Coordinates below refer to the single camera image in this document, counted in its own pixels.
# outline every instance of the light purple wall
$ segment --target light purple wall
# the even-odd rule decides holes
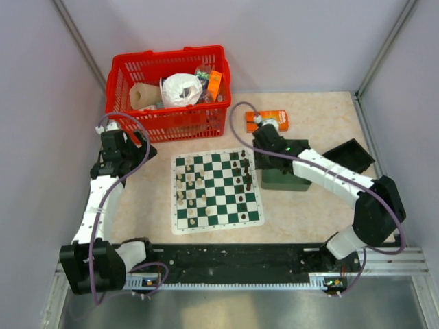
[[[223,45],[235,92],[357,90],[406,0],[64,0],[106,77],[119,53]]]
[[[439,2],[419,1],[364,95],[383,163],[397,181],[410,241],[439,287]]]
[[[47,0],[0,10],[0,328],[39,328],[78,228],[102,92]]]

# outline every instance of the beige floor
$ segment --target beige floor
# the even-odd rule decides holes
[[[286,138],[309,139],[320,153],[356,138],[366,143],[349,93],[234,94],[233,103],[249,101],[258,110],[285,109],[289,115]],[[246,141],[242,106],[235,113],[237,131]],[[119,200],[114,242],[146,236],[153,243],[302,243],[322,242],[352,224],[353,211],[316,184],[304,192],[261,189],[265,224],[252,228],[218,230],[176,236],[171,233],[171,175],[173,155],[240,146],[226,124],[224,135],[193,141],[156,143],[158,155],[128,178]],[[375,176],[372,168],[366,175]]]

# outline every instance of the orange box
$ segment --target orange box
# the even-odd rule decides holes
[[[218,90],[220,89],[222,74],[217,71],[211,72],[211,77],[209,78],[209,84],[207,85],[207,90],[212,93],[213,101],[217,100]]]
[[[285,110],[259,111],[262,119],[275,119],[279,124],[279,130],[286,132],[289,128],[288,114]],[[247,132],[254,132],[258,126],[254,121],[254,112],[246,112]]]

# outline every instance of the orange package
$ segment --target orange package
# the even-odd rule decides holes
[[[279,124],[279,130],[286,132],[289,128],[288,114],[285,110],[259,111],[262,119],[275,119]],[[246,112],[247,132],[254,132],[258,126],[254,121],[254,112]]]

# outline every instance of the chessboard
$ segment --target chessboard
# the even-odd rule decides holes
[[[224,149],[171,160],[171,224],[176,235],[265,222],[253,153]]]

